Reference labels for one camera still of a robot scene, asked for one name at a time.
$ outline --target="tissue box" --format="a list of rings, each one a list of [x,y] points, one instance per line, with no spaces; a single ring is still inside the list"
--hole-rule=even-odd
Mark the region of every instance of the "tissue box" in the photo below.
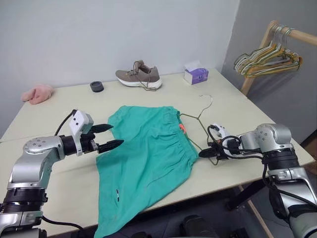
[[[208,70],[205,68],[197,68],[191,72],[187,69],[184,71],[184,79],[190,84],[196,84],[200,82],[207,81],[208,79]]]

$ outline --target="table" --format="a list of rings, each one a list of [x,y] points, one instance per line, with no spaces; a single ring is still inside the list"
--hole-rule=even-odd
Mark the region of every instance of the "table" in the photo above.
[[[107,118],[123,105],[174,106],[182,113],[197,116],[210,103],[208,96],[200,95],[212,95],[212,106],[201,116],[205,126],[218,122],[236,135],[254,130],[261,123],[273,123],[214,69],[210,70],[208,81],[196,85],[189,85],[182,74],[161,78],[163,86],[156,92],[128,88],[119,82],[107,82],[101,93],[93,93],[89,85],[57,88],[46,102],[38,105],[25,103],[0,143],[0,198],[5,196],[10,171],[22,154],[23,144],[35,136],[52,135],[73,108],[89,113],[96,124],[107,122]],[[207,137],[199,123],[186,117],[182,121],[189,137],[202,148],[207,148]],[[68,126],[64,126],[60,134],[69,134]],[[111,139],[111,133],[105,132],[98,134],[96,142],[104,143]],[[294,140],[292,143],[301,165],[313,161],[298,143]],[[54,164],[47,189],[49,201],[43,206],[46,217],[83,227],[97,224],[99,176],[96,155],[96,152],[81,157],[72,155]],[[189,179],[147,210],[260,179],[262,170],[258,159],[221,161],[213,166],[208,159],[199,158]],[[40,227],[47,230],[48,235],[74,230],[45,222]]]

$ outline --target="green cloth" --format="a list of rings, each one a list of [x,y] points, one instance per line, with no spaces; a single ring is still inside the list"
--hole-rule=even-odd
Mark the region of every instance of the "green cloth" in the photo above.
[[[179,111],[173,107],[124,106],[108,123],[113,125],[114,138],[124,143],[97,157],[100,183],[95,238],[118,231],[175,190],[189,177],[198,157],[179,128]]]

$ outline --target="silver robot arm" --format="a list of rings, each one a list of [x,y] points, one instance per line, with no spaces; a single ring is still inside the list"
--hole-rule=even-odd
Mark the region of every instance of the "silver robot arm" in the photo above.
[[[262,154],[264,181],[267,167],[269,169],[267,186],[275,215],[288,222],[296,238],[317,238],[317,198],[305,169],[299,165],[290,130],[280,124],[261,124],[235,139],[226,138],[229,133],[217,124],[210,125],[209,129],[222,140],[217,142],[209,133],[213,139],[209,143],[211,148],[203,150],[200,156],[213,155],[221,160]]]
[[[74,110],[70,120],[71,136],[38,137],[23,146],[23,154],[13,166],[7,194],[0,204],[0,237],[46,238],[46,232],[33,228],[41,223],[41,207],[47,202],[52,166],[66,155],[102,153],[119,146],[123,140],[99,145],[94,133],[104,132],[111,125],[93,126],[88,114]]]

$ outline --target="clothes rack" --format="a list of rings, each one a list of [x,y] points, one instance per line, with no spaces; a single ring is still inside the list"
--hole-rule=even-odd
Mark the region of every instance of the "clothes rack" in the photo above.
[[[277,25],[277,24],[278,24],[278,21],[271,21],[269,23],[269,25],[267,26],[266,32],[264,34],[264,37],[262,39],[262,42],[260,44],[260,48],[263,48],[269,44],[269,42],[271,40],[270,39],[270,37],[271,37],[270,30],[274,25]],[[289,29],[289,27],[284,27],[281,30],[281,33],[285,33],[288,29]],[[308,44],[317,46],[317,36],[314,36],[314,35],[299,31],[299,30],[292,30],[288,36],[292,37],[294,39],[306,42]],[[244,83],[242,85],[242,88],[240,89],[240,91],[244,95],[248,94],[248,92],[253,84],[254,79],[255,79],[254,77],[247,77],[247,76],[244,77]]]

